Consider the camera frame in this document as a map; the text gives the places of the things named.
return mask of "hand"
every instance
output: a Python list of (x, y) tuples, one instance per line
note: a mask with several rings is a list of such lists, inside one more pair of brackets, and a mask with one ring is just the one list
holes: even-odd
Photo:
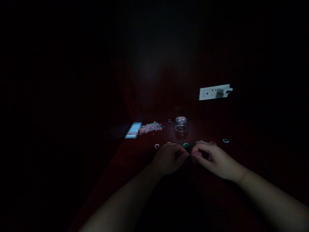
[[(175, 160), (176, 152), (179, 152), (180, 156)], [(164, 176), (179, 169), (188, 156), (189, 153), (183, 146), (177, 143), (167, 143), (160, 147), (150, 165)]]
[[(208, 160), (203, 158), (201, 151), (209, 154)], [(233, 182), (240, 181), (248, 172), (244, 166), (236, 162), (225, 151), (212, 143), (196, 142), (196, 145), (192, 148), (191, 155), (212, 173)]]

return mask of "rubber band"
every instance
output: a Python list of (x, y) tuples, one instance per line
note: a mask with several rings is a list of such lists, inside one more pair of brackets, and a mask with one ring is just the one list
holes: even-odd
[(190, 144), (188, 144), (188, 143), (184, 143), (184, 144), (183, 144), (183, 147), (184, 147), (184, 148), (188, 148), (189, 146), (190, 146)]

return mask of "wall outlet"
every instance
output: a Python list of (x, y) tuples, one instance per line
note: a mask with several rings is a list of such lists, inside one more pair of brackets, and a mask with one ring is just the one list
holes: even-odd
[(226, 85), (217, 85), (212, 87), (200, 88), (200, 101), (209, 100), (215, 98), (224, 98), (228, 96), (226, 91), (232, 91), (233, 89)]

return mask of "jar lid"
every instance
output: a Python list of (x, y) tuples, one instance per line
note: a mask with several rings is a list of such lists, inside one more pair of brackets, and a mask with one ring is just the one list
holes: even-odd
[(179, 117), (176, 118), (176, 122), (179, 123), (179, 124), (186, 123), (187, 118), (183, 117), (183, 116), (179, 116)]

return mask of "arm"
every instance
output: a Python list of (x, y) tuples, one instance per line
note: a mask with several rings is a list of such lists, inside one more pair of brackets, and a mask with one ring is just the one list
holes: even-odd
[[(202, 157), (201, 151), (209, 154)], [(279, 231), (309, 231), (309, 208), (245, 168), (218, 146), (197, 142), (191, 155), (217, 176), (242, 188)]]
[[(175, 160), (175, 153), (181, 155)], [(115, 192), (86, 222), (80, 231), (133, 231), (159, 180), (181, 167), (189, 154), (175, 143), (163, 145), (136, 177)]]

